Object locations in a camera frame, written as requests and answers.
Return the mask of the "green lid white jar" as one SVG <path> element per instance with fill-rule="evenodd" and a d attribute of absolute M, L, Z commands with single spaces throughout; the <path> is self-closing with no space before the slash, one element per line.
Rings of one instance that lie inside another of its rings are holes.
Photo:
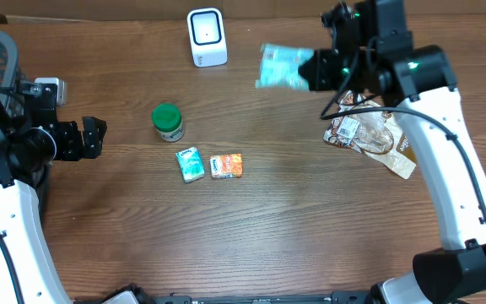
<path fill-rule="evenodd" d="M 181 112 L 171 103 L 161 103 L 154 108 L 152 123 L 159 136 L 166 142 L 180 140 L 185 132 Z"/>

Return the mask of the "teal wet wipes pack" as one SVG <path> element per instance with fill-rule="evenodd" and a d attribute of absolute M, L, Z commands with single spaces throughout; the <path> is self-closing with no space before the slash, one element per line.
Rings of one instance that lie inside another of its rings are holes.
<path fill-rule="evenodd" d="M 311 60 L 314 50 L 274 44 L 263 44 L 257 89 L 288 88 L 309 91 L 309 82 L 299 74 L 299 67 Z"/>

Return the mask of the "beige brown snack bag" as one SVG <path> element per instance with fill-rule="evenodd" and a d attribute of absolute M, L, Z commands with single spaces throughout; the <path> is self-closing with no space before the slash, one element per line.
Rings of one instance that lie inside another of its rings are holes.
<path fill-rule="evenodd" d="M 395 117 L 385 111 L 334 118 L 323 139 L 367 155 L 404 179 L 411 176 L 417 165 L 408 138 Z"/>

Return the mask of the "teal tissue pack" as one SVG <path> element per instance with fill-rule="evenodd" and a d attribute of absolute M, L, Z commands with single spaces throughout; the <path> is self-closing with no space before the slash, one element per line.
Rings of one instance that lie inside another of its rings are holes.
<path fill-rule="evenodd" d="M 185 183 L 194 182 L 206 175 L 201 156 L 196 147 L 175 154 Z"/>

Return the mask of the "orange tissue pack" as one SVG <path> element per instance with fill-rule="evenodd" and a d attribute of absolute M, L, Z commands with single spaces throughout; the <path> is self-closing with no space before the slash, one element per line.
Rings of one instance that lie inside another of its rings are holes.
<path fill-rule="evenodd" d="M 212 178 L 229 179 L 242 177 L 241 154 L 212 155 L 209 160 Z"/>

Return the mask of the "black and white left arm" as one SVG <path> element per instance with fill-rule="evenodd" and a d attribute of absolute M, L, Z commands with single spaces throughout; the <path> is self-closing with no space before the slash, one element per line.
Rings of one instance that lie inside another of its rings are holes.
<path fill-rule="evenodd" d="M 37 187 L 55 160 L 100 156 L 105 121 L 60 122 L 61 82 L 0 87 L 0 302 L 69 303 L 41 225 Z"/>

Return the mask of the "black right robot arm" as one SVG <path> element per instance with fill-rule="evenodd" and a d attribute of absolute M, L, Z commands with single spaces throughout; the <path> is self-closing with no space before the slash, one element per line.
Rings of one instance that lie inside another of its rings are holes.
<path fill-rule="evenodd" d="M 339 3 L 321 16 L 330 49 L 299 69 L 313 91 L 368 90 L 408 138 L 435 206 L 441 246 L 373 285 L 360 303 L 459 303 L 486 290 L 486 176 L 462 114 L 453 68 L 417 48 L 401 1 Z"/>

